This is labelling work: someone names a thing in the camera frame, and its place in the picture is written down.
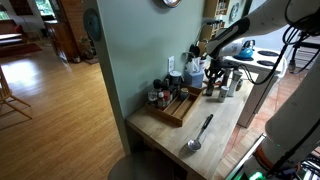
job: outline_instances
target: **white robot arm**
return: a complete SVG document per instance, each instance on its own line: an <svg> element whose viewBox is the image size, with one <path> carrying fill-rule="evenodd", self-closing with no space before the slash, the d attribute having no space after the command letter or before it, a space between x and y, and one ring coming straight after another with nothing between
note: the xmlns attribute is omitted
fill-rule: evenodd
<svg viewBox="0 0 320 180"><path fill-rule="evenodd" d="M320 0L267 0L254 12L210 40L206 46L207 53L213 58L210 68L214 69L212 66L222 56L237 54L240 49L227 45L241 37L263 35L286 24L309 35L319 35L319 17ZM259 147L259 154L263 158L253 156L246 161L245 172L248 177L258 171L272 176L294 168L320 145L319 77L320 56L293 95L266 123L267 138Z"/></svg>

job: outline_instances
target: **spoon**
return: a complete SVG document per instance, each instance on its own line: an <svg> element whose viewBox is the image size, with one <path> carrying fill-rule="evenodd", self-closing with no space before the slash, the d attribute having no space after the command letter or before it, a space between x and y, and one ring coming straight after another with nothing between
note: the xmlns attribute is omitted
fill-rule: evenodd
<svg viewBox="0 0 320 180"><path fill-rule="evenodd" d="M207 117L206 121L204 122L204 124L201 128L201 131L200 131L197 139L188 141L188 147L191 151L197 151L201 148L201 143L199 142L200 136L202 135L204 130L208 127L212 117L213 117L213 114L210 114L210 116Z"/></svg>

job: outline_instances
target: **hardwood floor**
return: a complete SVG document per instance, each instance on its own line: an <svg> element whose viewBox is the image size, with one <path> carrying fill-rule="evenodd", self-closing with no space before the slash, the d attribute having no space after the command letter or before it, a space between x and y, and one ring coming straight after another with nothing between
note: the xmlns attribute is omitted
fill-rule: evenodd
<svg viewBox="0 0 320 180"><path fill-rule="evenodd" d="M13 94L31 108L14 104L33 117L0 117L0 179L106 179L124 152L99 64L67 65L41 48L0 58Z"/></svg>

